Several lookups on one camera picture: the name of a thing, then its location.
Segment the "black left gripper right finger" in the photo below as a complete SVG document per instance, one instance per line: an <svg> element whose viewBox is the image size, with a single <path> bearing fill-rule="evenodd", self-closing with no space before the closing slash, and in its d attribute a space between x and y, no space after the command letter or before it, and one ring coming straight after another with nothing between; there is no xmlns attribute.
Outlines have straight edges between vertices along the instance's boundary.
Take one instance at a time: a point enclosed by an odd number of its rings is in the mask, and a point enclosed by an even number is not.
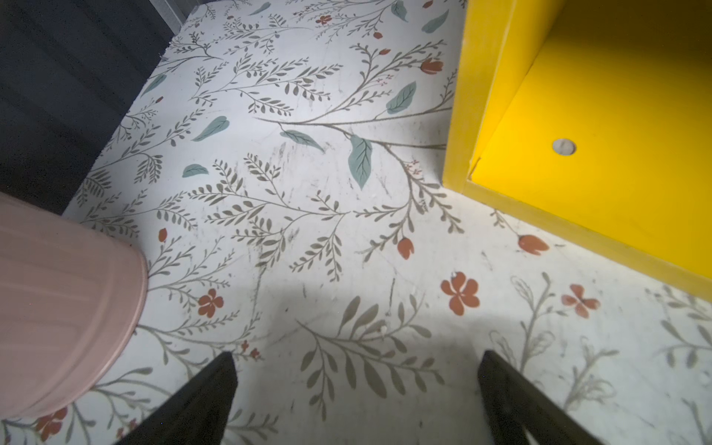
<svg viewBox="0 0 712 445"><path fill-rule="evenodd" d="M482 355L478 384L496 444L601 444L494 350Z"/></svg>

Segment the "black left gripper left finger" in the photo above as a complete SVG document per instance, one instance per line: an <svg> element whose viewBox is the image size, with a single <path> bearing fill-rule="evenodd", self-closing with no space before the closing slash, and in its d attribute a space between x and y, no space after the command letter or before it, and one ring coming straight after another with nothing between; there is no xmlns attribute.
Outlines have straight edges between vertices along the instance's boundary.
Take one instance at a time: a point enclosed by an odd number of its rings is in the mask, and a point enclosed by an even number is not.
<svg viewBox="0 0 712 445"><path fill-rule="evenodd" d="M234 359L223 352L118 445L221 443L237 384Z"/></svg>

